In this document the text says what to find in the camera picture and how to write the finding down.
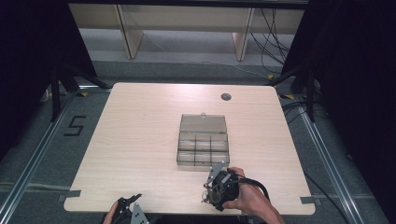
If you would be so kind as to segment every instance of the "gray floor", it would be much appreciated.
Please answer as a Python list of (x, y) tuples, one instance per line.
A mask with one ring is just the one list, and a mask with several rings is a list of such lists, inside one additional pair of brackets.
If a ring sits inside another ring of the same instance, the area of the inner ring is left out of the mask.
[[(149, 31), (146, 32), (136, 58), (130, 61), (126, 59), (119, 31), (81, 30), (81, 33), (99, 78), (110, 84), (129, 81), (263, 85), (268, 82), (268, 75), (276, 75), (262, 68), (261, 51), (252, 39), (247, 44), (245, 60), (237, 62), (231, 34)], [(279, 40), (289, 46), (292, 38), (292, 35), (281, 35)], [(276, 48), (270, 50), (281, 58)], [(279, 63), (268, 57), (263, 58), (264, 65), (271, 70), (280, 71)], [(91, 85), (84, 80), (79, 82), (81, 85)], [(290, 79), (279, 84), (277, 92), (290, 93), (291, 82)], [(96, 89), (87, 92), (86, 97), (75, 97), (67, 108), (57, 133), (9, 223), (100, 223), (103, 214), (66, 212), (62, 199), (73, 182), (109, 95), (107, 91)], [(69, 96), (70, 94), (63, 96), (63, 101)], [(280, 101), (282, 105), (294, 102), (290, 99)], [(353, 195), (363, 220), (365, 223), (388, 223), (353, 161), (346, 157), (347, 150), (326, 112), (320, 105), (315, 105), (315, 112), (316, 124), (323, 141)], [(44, 102), (25, 130), (20, 144), (12, 148), (1, 161), (1, 201), (18, 180), (41, 136), (50, 125), (50, 113), (51, 101)], [(286, 120), (290, 123), (290, 133), (303, 169), (342, 209), (300, 113), (297, 108), (293, 109), (287, 114)], [(85, 116), (85, 119), (77, 119), (75, 123), (84, 126), (81, 135), (65, 136), (65, 133), (76, 131), (68, 127), (74, 116)], [(323, 193), (311, 181), (307, 180), (307, 183), (317, 202), (316, 213), (309, 217), (284, 216), (286, 222), (344, 223)]]

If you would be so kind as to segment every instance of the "round hole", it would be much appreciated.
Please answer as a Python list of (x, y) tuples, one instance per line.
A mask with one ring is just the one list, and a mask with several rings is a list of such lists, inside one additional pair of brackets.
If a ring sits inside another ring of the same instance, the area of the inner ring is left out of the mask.
[(229, 93), (223, 93), (221, 95), (221, 99), (223, 99), (224, 101), (229, 101), (231, 100), (231, 95)]

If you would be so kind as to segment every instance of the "metal bracket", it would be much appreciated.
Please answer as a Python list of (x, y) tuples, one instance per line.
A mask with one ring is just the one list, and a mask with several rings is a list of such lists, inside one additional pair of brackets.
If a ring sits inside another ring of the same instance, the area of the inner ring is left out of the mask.
[(134, 204), (134, 211), (131, 217), (131, 224), (149, 224), (143, 210), (140, 208), (138, 203)]
[(210, 173), (209, 176), (207, 177), (206, 183), (204, 183), (204, 187), (207, 188), (209, 184), (218, 176), (220, 173), (221, 169), (223, 168), (225, 162), (222, 161), (221, 163), (216, 164), (213, 167), (210, 167)]

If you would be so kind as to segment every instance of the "transparent plastic box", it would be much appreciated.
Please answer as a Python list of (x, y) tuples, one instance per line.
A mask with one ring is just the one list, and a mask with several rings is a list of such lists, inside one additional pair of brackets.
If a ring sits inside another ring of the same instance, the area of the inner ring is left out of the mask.
[(177, 165), (212, 166), (230, 163), (227, 127), (221, 115), (182, 115)]

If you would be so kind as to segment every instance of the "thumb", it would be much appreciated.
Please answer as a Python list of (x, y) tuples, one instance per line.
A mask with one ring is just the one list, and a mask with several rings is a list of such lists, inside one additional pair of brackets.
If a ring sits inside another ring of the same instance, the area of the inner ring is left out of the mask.
[(222, 205), (223, 208), (227, 208), (227, 209), (237, 209), (238, 208), (238, 200), (234, 200), (234, 201), (228, 201), (223, 203)]

